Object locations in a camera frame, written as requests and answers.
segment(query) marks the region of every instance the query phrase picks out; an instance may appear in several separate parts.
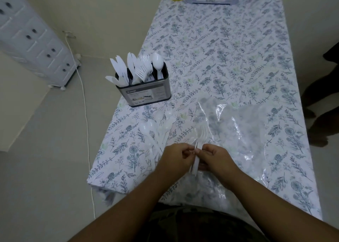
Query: cutlery holder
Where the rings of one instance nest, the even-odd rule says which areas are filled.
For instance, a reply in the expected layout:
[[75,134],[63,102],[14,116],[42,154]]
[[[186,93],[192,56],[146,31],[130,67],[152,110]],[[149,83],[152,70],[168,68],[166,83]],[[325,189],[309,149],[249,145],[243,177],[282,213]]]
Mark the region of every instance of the cutlery holder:
[[[149,81],[137,85],[129,85],[123,88],[118,87],[117,85],[116,87],[131,107],[167,101],[172,97],[172,93],[171,87],[169,85],[170,82],[165,62],[161,72],[164,78],[157,80],[158,73],[157,70],[153,67],[152,75],[155,78],[154,81]],[[127,74],[131,83],[133,76],[129,71],[129,68],[127,68]]]

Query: left hand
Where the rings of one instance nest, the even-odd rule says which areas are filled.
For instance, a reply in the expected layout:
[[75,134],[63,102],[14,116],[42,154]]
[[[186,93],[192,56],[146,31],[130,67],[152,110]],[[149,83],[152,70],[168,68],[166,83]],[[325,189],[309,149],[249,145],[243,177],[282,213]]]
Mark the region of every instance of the left hand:
[[172,185],[179,180],[194,163],[194,146],[186,143],[172,144],[166,146],[157,167],[155,168],[163,179]]

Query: person's leg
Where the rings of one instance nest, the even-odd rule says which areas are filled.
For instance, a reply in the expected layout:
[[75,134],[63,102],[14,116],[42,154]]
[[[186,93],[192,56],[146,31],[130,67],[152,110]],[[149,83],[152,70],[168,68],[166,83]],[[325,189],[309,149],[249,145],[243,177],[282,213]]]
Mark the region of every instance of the person's leg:
[[324,147],[328,144],[327,136],[339,133],[339,107],[320,115],[307,136],[310,145]]
[[314,81],[307,87],[301,96],[301,104],[305,118],[315,118],[316,115],[311,110],[307,109],[308,106],[320,101],[321,99],[339,92],[339,65],[337,65],[331,73]]

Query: hand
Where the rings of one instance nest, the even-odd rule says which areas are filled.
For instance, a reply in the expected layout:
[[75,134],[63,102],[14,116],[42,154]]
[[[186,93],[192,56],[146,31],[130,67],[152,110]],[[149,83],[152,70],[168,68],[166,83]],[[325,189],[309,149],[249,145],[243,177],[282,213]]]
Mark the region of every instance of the hand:
[[166,146],[155,172],[172,185],[179,180],[194,163],[194,146],[179,143]]
[[211,171],[227,189],[232,190],[235,181],[243,173],[234,163],[230,154],[223,147],[204,144],[202,150],[196,148],[194,153],[207,164]]

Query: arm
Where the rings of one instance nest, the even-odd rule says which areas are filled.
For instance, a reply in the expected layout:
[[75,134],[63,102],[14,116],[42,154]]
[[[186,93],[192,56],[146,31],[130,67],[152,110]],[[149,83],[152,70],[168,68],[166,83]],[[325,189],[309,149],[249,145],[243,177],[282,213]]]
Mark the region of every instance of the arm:
[[195,158],[189,150],[193,149],[194,146],[186,143],[165,147],[154,172],[69,242],[131,241],[160,197],[189,170]]
[[291,205],[242,172],[226,149],[205,144],[196,155],[231,190],[272,241],[339,241],[339,230]]

